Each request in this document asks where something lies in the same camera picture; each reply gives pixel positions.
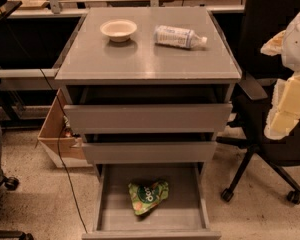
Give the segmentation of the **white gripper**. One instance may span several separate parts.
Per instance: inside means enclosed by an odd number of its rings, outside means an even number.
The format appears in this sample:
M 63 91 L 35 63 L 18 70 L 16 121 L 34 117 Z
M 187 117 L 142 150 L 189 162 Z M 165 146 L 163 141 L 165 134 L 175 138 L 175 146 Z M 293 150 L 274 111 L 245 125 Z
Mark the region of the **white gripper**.
M 278 79 L 273 90 L 264 134 L 280 140 L 290 134 L 300 120 L 300 12 L 285 30 L 277 33 L 260 49 L 268 56 L 279 55 L 282 64 L 295 71 L 288 80 Z

